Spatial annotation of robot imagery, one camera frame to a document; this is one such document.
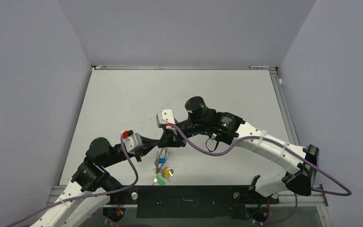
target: white wall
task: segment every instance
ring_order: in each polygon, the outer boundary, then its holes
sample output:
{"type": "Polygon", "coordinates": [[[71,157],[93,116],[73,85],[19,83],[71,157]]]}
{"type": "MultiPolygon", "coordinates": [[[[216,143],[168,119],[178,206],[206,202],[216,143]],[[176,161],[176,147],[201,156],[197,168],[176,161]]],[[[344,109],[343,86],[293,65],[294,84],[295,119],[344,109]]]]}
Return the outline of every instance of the white wall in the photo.
{"type": "Polygon", "coordinates": [[[363,226],[363,1],[317,0],[279,74],[300,143],[353,191],[328,196],[334,226],[363,226]]]}
{"type": "Polygon", "coordinates": [[[59,0],[95,65],[279,66],[315,0],[59,0]]]}
{"type": "Polygon", "coordinates": [[[57,1],[0,1],[0,226],[58,183],[90,73],[57,1]]]}

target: screw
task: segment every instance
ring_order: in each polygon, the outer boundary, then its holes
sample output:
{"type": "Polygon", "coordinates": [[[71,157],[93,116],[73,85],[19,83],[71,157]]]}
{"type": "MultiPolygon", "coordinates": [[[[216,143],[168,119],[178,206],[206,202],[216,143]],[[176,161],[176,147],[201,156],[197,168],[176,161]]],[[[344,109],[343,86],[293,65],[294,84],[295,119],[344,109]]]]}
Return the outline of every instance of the screw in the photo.
{"type": "Polygon", "coordinates": [[[233,193],[233,198],[237,199],[239,196],[240,196],[240,193],[239,192],[233,193]]]}
{"type": "Polygon", "coordinates": [[[132,194],[131,194],[131,199],[132,200],[136,200],[138,198],[138,193],[137,192],[133,192],[132,194]]]}

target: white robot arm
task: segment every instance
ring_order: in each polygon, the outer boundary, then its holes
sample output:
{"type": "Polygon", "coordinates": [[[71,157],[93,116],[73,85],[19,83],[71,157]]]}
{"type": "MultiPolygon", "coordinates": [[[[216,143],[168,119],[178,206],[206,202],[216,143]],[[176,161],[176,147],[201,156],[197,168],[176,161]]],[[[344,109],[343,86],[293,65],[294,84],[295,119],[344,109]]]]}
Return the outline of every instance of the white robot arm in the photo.
{"type": "Polygon", "coordinates": [[[287,190],[299,195],[311,195],[316,170],[286,150],[289,149],[302,159],[318,166],[319,149],[317,147],[310,145],[304,148],[281,141],[268,135],[266,131],[256,129],[236,115],[209,109],[199,96],[189,99],[185,107],[189,117],[183,122],[177,122],[171,110],[163,110],[157,114],[157,126],[164,130],[159,140],[142,137],[134,134],[133,131],[124,131],[123,141],[126,152],[122,150],[120,144],[112,147],[105,138],[93,140],[86,152],[86,159],[78,167],[63,194],[56,200],[60,204],[48,209],[32,227],[79,226],[99,207],[108,203],[110,197],[104,195],[63,200],[74,196],[102,194],[104,191],[121,189],[123,186],[105,171],[105,167],[126,160],[126,155],[141,161],[141,157],[156,146],[159,148],[184,147],[186,143],[191,144],[200,152],[213,156],[220,156],[230,151],[212,153],[196,147],[188,138],[198,134],[207,135],[217,142],[229,145],[233,143],[230,149],[233,146],[245,148],[284,169],[284,171],[265,176],[255,176],[250,184],[250,192],[263,198],[287,190]]]}

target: key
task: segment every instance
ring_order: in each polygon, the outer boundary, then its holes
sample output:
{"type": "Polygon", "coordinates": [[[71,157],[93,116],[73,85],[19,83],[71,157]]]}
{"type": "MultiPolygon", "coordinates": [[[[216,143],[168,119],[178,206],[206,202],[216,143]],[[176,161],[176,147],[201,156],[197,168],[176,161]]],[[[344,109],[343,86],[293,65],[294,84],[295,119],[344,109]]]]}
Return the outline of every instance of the key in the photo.
{"type": "Polygon", "coordinates": [[[170,176],[170,170],[169,167],[166,167],[164,170],[164,178],[169,179],[169,176],[170,176]]]}
{"type": "Polygon", "coordinates": [[[157,179],[157,183],[160,185],[160,186],[164,186],[165,185],[165,181],[162,180],[161,178],[156,178],[157,179]]]}

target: purple wire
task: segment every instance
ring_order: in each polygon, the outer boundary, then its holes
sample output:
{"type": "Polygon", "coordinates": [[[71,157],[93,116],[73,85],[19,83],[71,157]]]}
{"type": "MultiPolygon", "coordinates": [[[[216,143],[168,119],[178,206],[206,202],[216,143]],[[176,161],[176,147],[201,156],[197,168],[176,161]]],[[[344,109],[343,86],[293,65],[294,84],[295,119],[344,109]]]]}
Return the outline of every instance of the purple wire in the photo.
{"type": "MultiPolygon", "coordinates": [[[[126,186],[126,187],[124,187],[124,188],[120,188],[120,189],[113,190],[113,191],[110,191],[110,192],[102,192],[102,193],[91,194],[91,195],[81,195],[81,196],[75,196],[75,197],[71,197],[71,198],[64,199],[64,200],[63,200],[63,202],[68,202],[68,201],[70,201],[70,200],[85,199],[85,198],[90,198],[90,197],[97,197],[97,196],[102,196],[102,195],[110,195],[110,194],[113,194],[113,193],[122,192],[122,191],[124,191],[124,190],[127,190],[127,189],[129,189],[129,188],[133,187],[133,186],[137,183],[137,181],[138,181],[138,173],[137,173],[137,169],[136,169],[136,167],[133,165],[132,161],[130,160],[129,155],[127,154],[126,148],[124,147],[124,142],[123,142],[123,137],[122,137],[122,136],[121,136],[121,139],[120,139],[120,144],[121,144],[121,149],[123,150],[123,153],[124,153],[124,155],[125,155],[125,157],[126,157],[127,161],[129,162],[129,164],[130,164],[131,168],[132,168],[132,169],[133,169],[133,171],[134,171],[134,174],[136,175],[136,180],[135,180],[132,184],[130,184],[130,185],[128,185],[128,186],[126,186]]],[[[27,220],[27,219],[31,218],[32,216],[34,216],[34,215],[36,215],[36,214],[38,214],[38,213],[40,213],[40,212],[42,212],[42,211],[44,211],[44,210],[47,210],[47,209],[52,208],[52,207],[54,207],[54,206],[57,206],[57,205],[59,205],[59,204],[62,204],[62,202],[61,202],[61,201],[59,201],[59,202],[55,202],[55,203],[53,203],[53,204],[51,204],[51,205],[48,205],[48,206],[46,206],[46,207],[44,207],[44,208],[41,208],[41,209],[37,210],[36,212],[34,212],[34,213],[32,213],[32,214],[28,215],[27,217],[25,217],[25,218],[23,218],[23,219],[20,219],[20,220],[18,220],[18,221],[16,221],[16,222],[13,222],[13,223],[11,223],[11,224],[9,224],[9,225],[5,226],[5,227],[12,227],[12,226],[15,226],[15,225],[19,224],[20,222],[23,222],[23,221],[25,221],[25,220],[27,220]]]]}
{"type": "Polygon", "coordinates": [[[105,216],[105,215],[102,215],[102,214],[99,214],[99,213],[94,213],[93,215],[95,216],[99,216],[99,217],[102,217],[104,219],[106,219],[109,223],[113,224],[114,226],[116,227],[121,227],[121,226],[142,226],[142,227],[151,227],[149,225],[146,225],[146,224],[118,224],[114,221],[112,221],[109,217],[105,216]]]}
{"type": "MultiPolygon", "coordinates": [[[[227,153],[229,153],[229,151],[231,151],[240,141],[242,140],[250,140],[250,139],[260,139],[259,136],[244,136],[241,137],[240,139],[236,140],[232,145],[230,145],[230,147],[228,147],[225,151],[220,152],[220,153],[211,153],[209,151],[203,150],[201,148],[199,148],[197,145],[195,145],[193,142],[191,142],[186,135],[184,135],[184,133],[182,132],[182,130],[177,126],[177,125],[172,125],[173,128],[175,128],[181,135],[181,137],[183,137],[183,139],[190,144],[193,148],[195,148],[197,151],[204,153],[206,155],[210,155],[210,156],[222,156],[225,155],[227,153]]],[[[271,140],[269,138],[263,138],[264,141],[273,143],[275,145],[277,145],[280,148],[283,148],[284,145],[281,143],[278,143],[274,140],[271,140]]],[[[351,190],[348,189],[346,186],[344,186],[340,181],[338,181],[337,179],[335,179],[334,177],[332,177],[331,175],[329,175],[328,173],[326,173],[325,171],[321,170],[320,168],[318,168],[316,165],[312,164],[311,162],[305,160],[304,158],[302,158],[301,156],[297,155],[296,153],[294,153],[294,151],[292,151],[290,148],[285,147],[285,150],[287,152],[289,152],[290,154],[292,154],[293,156],[295,156],[296,158],[298,158],[299,160],[303,161],[305,164],[311,166],[312,168],[314,168],[315,170],[317,170],[318,172],[320,172],[321,174],[323,174],[325,177],[329,178],[331,181],[333,181],[334,183],[336,183],[337,185],[339,185],[341,188],[343,188],[347,193],[341,193],[341,192],[331,192],[331,191],[324,191],[324,190],[319,190],[319,189],[312,189],[314,192],[322,192],[325,194],[331,194],[331,195],[339,195],[339,196],[349,196],[352,194],[351,190]]]]}

